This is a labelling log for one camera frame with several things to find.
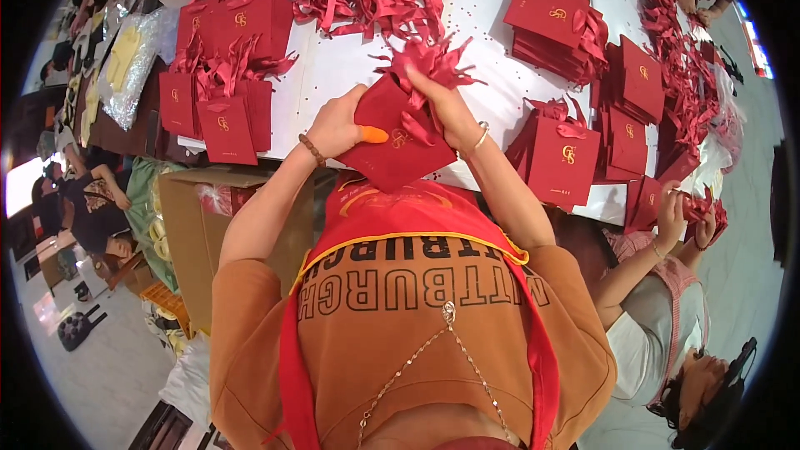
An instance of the white floor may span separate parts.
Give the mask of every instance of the white floor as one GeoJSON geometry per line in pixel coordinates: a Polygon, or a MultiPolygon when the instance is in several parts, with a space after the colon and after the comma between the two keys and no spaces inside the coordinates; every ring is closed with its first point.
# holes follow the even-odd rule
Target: white floor
{"type": "MultiPolygon", "coordinates": [[[[62,281],[53,296],[41,273],[25,281],[22,268],[15,268],[31,342],[64,412],[95,450],[123,450],[158,403],[158,390],[173,364],[147,329],[136,295],[120,285],[114,292],[96,291],[92,302],[81,303],[73,290],[81,280],[62,281]],[[108,316],[77,349],[67,352],[55,327],[63,317],[86,313],[94,305],[100,308],[91,321],[104,312],[108,316]]],[[[90,288],[98,285],[90,283],[90,288]]]]}
{"type": "MultiPolygon", "coordinates": [[[[734,56],[744,75],[744,86],[735,83],[736,102],[748,123],[741,160],[725,176],[722,190],[729,226],[706,253],[699,276],[708,295],[711,354],[733,359],[754,336],[759,346],[752,378],[770,345],[783,281],[783,270],[772,260],[770,230],[773,147],[783,137],[783,128],[775,84],[754,74],[733,7],[715,22],[710,34],[734,56]]],[[[672,435],[664,419],[644,407],[630,408],[612,399],[578,446],[580,450],[666,450],[672,435]]]]}

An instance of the red apron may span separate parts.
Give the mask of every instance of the red apron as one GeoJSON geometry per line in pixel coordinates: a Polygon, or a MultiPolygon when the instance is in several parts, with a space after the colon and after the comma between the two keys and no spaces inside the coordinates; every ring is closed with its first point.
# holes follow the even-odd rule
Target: red apron
{"type": "Polygon", "coordinates": [[[398,192],[378,191],[366,179],[343,172],[325,205],[325,231],[305,261],[290,293],[281,327],[279,377],[282,428],[297,450],[319,450],[314,390],[298,340],[298,287],[305,272],[341,247],[399,236],[455,236],[500,251],[516,277],[530,309],[528,365],[533,375],[534,421],[531,450],[541,450],[558,411],[558,364],[547,331],[539,318],[521,265],[527,252],[512,244],[480,210],[471,192],[417,180],[398,192]]]}
{"type": "MultiPolygon", "coordinates": [[[[631,257],[640,250],[644,250],[655,238],[651,232],[634,232],[630,235],[615,235],[608,230],[603,230],[605,238],[608,240],[611,249],[614,250],[619,262],[631,257]]],[[[670,373],[672,367],[675,365],[678,357],[678,340],[681,332],[681,295],[685,292],[689,285],[699,281],[695,274],[686,267],[677,257],[667,254],[664,260],[657,265],[653,266],[651,273],[657,275],[666,285],[670,291],[670,298],[672,300],[672,330],[670,333],[670,354],[667,355],[666,370],[664,371],[664,379],[661,383],[661,388],[655,394],[653,400],[647,405],[653,405],[661,401],[661,395],[664,392],[666,383],[670,380],[670,373]]],[[[705,297],[703,297],[703,315],[705,317],[705,325],[702,333],[702,347],[705,348],[705,343],[708,340],[708,309],[705,305],[705,297]]]]}

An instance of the white tablecloth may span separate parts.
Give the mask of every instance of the white tablecloth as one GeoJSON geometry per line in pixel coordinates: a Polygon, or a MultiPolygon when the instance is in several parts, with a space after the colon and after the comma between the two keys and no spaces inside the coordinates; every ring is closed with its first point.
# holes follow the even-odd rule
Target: white tablecloth
{"type": "MultiPolygon", "coordinates": [[[[590,0],[604,15],[611,32],[610,40],[619,43],[619,33],[634,42],[649,42],[638,19],[636,0],[590,0]]],[[[489,85],[460,87],[464,99],[478,120],[490,125],[490,135],[505,149],[524,124],[526,110],[523,97],[547,101],[565,93],[575,97],[584,115],[591,120],[589,89],[576,89],[574,84],[544,69],[510,57],[512,30],[503,23],[510,0],[444,0],[442,14],[447,33],[455,32],[453,47],[467,38],[475,39],[466,48],[460,66],[475,65],[470,73],[489,85]]],[[[402,48],[403,42],[390,38],[392,45],[402,48]]],[[[372,41],[361,35],[344,35],[325,39],[315,32],[315,23],[295,24],[289,39],[289,52],[299,54],[297,63],[278,83],[272,98],[272,149],[259,156],[283,159],[297,143],[297,135],[305,133],[319,108],[331,98],[343,95],[355,84],[372,85],[379,75],[375,67],[385,65],[368,55],[388,54],[379,36],[372,41]]],[[[647,173],[655,172],[655,144],[658,135],[648,131],[647,173]]],[[[177,142],[194,151],[205,144],[185,137],[177,142]]],[[[343,167],[328,160],[331,167],[343,167]]],[[[426,176],[445,185],[479,190],[466,163],[458,161],[426,176]]],[[[575,214],[607,223],[622,225],[625,219],[625,186],[594,185],[585,207],[575,207],[575,214]]]]}

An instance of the orange t-shirt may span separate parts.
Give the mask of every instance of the orange t-shirt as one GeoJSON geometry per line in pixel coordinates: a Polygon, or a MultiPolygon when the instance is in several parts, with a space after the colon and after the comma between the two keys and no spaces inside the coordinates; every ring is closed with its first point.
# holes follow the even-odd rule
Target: orange t-shirt
{"type": "MultiPolygon", "coordinates": [[[[530,255],[527,285],[561,376],[553,448],[569,448],[610,398],[616,365],[578,264],[559,247],[530,255]]],[[[488,383],[509,430],[526,445],[533,421],[527,364],[530,317],[499,252],[451,237],[403,237],[341,248],[306,273],[297,332],[315,392],[323,449],[355,448],[359,422],[395,372],[445,328],[454,330],[488,383]]],[[[278,351],[285,300],[260,261],[220,268],[214,282],[212,419],[237,450],[261,443],[282,421],[278,351]]],[[[397,412],[434,403],[471,405],[499,423],[491,398],[445,332],[378,402],[365,437],[397,412]]],[[[266,448],[287,448],[284,432],[266,448]]]]}

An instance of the gold gs monogram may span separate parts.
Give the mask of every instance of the gold gs monogram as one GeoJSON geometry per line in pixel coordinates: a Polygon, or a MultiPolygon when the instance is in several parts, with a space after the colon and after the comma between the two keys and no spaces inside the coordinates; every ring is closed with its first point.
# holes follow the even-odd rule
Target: gold gs monogram
{"type": "Polygon", "coordinates": [[[569,165],[573,165],[575,163],[575,146],[566,145],[562,148],[561,154],[564,157],[562,162],[566,162],[569,165]]]}
{"type": "Polygon", "coordinates": [[[550,15],[553,16],[554,18],[566,21],[566,11],[563,9],[553,9],[552,11],[550,11],[550,15]]]}
{"type": "Polygon", "coordinates": [[[400,148],[402,145],[405,145],[407,140],[411,139],[408,133],[402,129],[395,129],[392,131],[392,147],[394,149],[400,148]]]}

